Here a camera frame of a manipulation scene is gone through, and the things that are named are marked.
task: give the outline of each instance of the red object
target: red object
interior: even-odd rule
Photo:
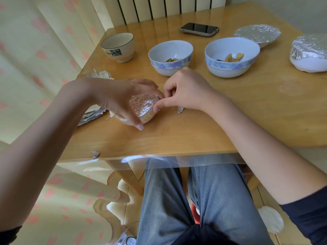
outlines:
[[[200,215],[197,213],[197,208],[194,206],[194,204],[192,203],[191,206],[191,212],[193,214],[193,218],[196,224],[200,224]]]

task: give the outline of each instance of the dark sleeve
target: dark sleeve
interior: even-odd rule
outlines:
[[[327,186],[281,208],[313,245],[327,244]]]
[[[17,238],[17,233],[21,229],[20,227],[14,228],[12,230],[1,231],[0,232],[0,244],[9,245]]]

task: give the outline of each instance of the phone case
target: phone case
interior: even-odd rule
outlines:
[[[187,34],[195,34],[195,35],[199,35],[202,37],[212,37],[213,35],[215,35],[216,33],[219,32],[219,28],[217,28],[213,33],[210,33],[210,34],[207,34],[205,32],[196,32],[196,31],[186,30],[186,29],[182,29],[181,27],[178,28],[178,30],[181,32],[185,32]]]

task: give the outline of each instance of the blue jeans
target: blue jeans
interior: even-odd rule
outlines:
[[[205,157],[192,156],[191,160],[196,164]],[[215,156],[217,163],[222,159],[229,163],[190,168],[188,192],[200,210],[200,224],[209,224],[240,245],[273,245],[239,167],[226,154]],[[172,163],[177,165],[175,157],[166,160],[175,160]],[[158,163],[155,158],[147,161],[136,245],[172,244],[195,224],[179,168],[151,169],[151,164]]]

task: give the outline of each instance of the table leg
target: table leg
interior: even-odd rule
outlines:
[[[247,186],[250,189],[250,191],[253,191],[256,187],[260,185],[260,181],[255,175],[252,175],[251,179],[248,181]]]
[[[107,160],[105,161],[116,173],[132,188],[138,195],[144,194],[144,189],[137,180],[134,172],[128,163],[122,163],[121,160]]]

